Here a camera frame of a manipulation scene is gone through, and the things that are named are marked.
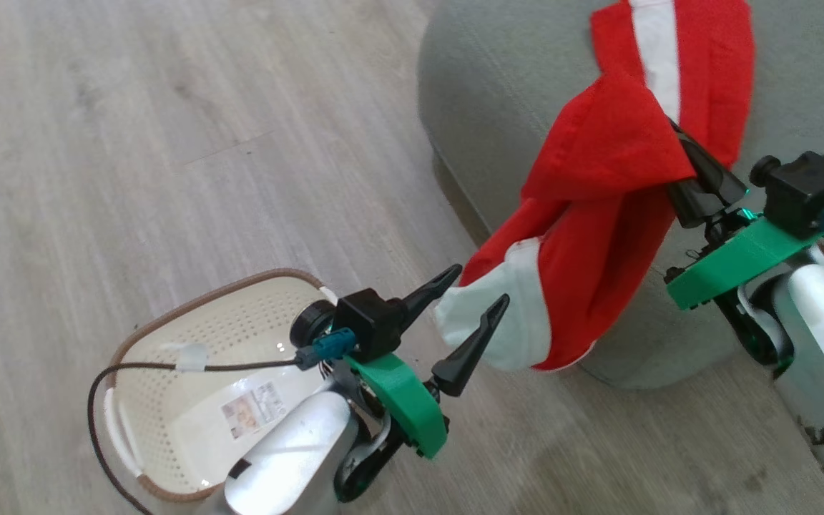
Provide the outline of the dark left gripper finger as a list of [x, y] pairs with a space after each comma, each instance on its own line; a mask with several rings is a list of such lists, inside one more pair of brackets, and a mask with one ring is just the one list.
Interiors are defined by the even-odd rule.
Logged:
[[415, 323], [415, 320], [433, 301], [441, 299], [446, 291], [456, 283], [462, 270], [464, 267], [461, 264], [453, 264], [399, 300], [398, 306], [403, 314], [402, 323]]
[[441, 394], [460, 397], [468, 385], [475, 368], [483, 358], [487, 346], [500, 326], [510, 303], [508, 294], [489, 306], [479, 320], [479, 326], [451, 354], [438, 360], [431, 369], [431, 383]]

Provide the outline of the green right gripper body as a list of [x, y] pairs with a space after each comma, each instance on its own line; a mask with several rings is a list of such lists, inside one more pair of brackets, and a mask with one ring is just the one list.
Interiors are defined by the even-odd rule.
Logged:
[[667, 293], [681, 310], [713, 303], [750, 358], [774, 373], [793, 364], [787, 333], [770, 313], [770, 294], [750, 300], [746, 286], [785, 265], [824, 264], [817, 237], [797, 239], [755, 214], [729, 214], [706, 227], [707, 245], [684, 268], [668, 268]]

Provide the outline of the white brown-rimmed laundry basket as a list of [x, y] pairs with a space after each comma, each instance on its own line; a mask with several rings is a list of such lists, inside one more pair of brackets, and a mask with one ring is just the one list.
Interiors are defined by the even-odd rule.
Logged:
[[[170, 371], [125, 369], [106, 381], [104, 420], [110, 441], [143, 488], [172, 503], [202, 501], [282, 420], [233, 440], [220, 410], [223, 404], [271, 381], [289, 413], [323, 385], [320, 372], [295, 366], [224, 373], [208, 368], [292, 359], [289, 329], [295, 317], [324, 299], [337, 300], [317, 278], [275, 268], [181, 305], [119, 346], [114, 364], [173, 366]], [[175, 343], [205, 345], [206, 371], [176, 371]]]

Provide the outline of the paper label sticker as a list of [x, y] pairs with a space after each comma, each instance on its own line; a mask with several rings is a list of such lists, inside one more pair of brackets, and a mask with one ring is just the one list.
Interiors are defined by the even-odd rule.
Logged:
[[274, 382], [265, 382], [220, 407], [233, 440], [258, 433], [288, 413]]

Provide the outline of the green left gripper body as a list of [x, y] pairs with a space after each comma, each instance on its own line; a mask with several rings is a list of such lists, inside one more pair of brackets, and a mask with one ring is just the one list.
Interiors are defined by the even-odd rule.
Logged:
[[411, 366], [395, 354], [367, 363], [352, 356], [346, 361], [376, 395], [387, 413], [426, 459], [435, 458], [448, 439], [448, 429], [438, 401], [419, 381]]

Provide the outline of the grey green fabric sofa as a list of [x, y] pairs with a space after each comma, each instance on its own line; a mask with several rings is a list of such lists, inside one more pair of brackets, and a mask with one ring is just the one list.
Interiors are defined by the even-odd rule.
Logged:
[[[476, 227], [495, 231], [552, 122], [599, 71], [591, 14], [612, 0], [441, 0], [418, 63], [419, 114]], [[735, 173], [764, 156], [824, 153], [824, 0], [748, 0], [755, 40], [751, 114]], [[703, 242], [674, 226], [618, 322], [579, 362], [618, 388], [683, 381], [741, 354], [719, 310], [678, 310], [663, 273]]]

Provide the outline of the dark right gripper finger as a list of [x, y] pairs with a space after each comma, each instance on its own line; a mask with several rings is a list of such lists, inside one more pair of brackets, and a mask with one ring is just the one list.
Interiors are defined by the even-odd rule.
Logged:
[[670, 124], [694, 172], [692, 178], [697, 178], [706, 190], [718, 195], [723, 202], [724, 210], [741, 201], [748, 192], [745, 183], [712, 156], [702, 144], [693, 140], [693, 137], [676, 122], [671, 121]]
[[668, 199], [684, 229], [705, 224], [724, 209], [722, 199], [706, 190], [697, 178], [678, 180], [667, 186]]

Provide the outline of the red and white garment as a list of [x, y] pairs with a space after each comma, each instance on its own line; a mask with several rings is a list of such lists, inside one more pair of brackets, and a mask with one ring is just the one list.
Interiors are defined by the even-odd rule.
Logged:
[[628, 306], [676, 218], [667, 186], [695, 175], [677, 130], [724, 167], [742, 146], [747, 0], [617, 0], [589, 23], [599, 77], [563, 105], [516, 211], [435, 309], [457, 348], [510, 297], [484, 352], [502, 371], [578, 362]]

